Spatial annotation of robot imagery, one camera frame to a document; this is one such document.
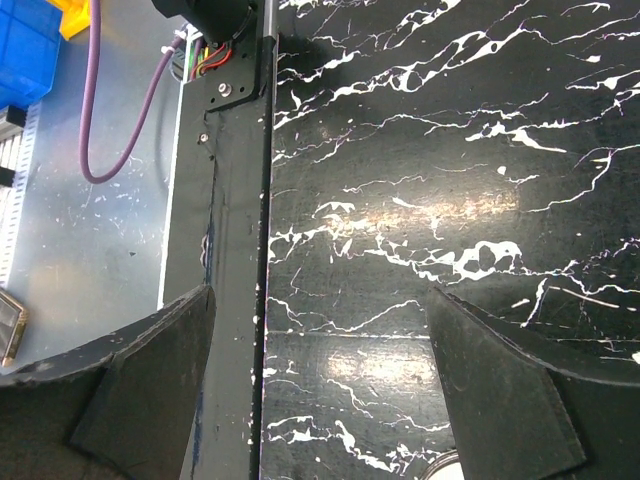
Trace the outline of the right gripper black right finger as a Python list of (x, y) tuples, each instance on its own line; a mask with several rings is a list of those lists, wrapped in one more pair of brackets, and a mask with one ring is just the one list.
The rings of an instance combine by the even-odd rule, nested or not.
[(427, 321), (465, 478), (638, 478), (638, 363), (583, 354), (438, 288)]

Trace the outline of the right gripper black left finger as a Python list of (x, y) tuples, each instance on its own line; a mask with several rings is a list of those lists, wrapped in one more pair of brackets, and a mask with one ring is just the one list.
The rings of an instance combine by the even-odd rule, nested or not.
[(1, 378), (4, 479), (177, 479), (216, 314), (201, 285)]

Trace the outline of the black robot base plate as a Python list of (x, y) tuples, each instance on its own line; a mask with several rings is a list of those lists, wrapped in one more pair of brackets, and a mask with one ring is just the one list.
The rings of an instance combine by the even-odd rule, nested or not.
[(259, 475), (277, 42), (185, 84), (160, 299), (209, 286), (214, 325), (181, 475)]

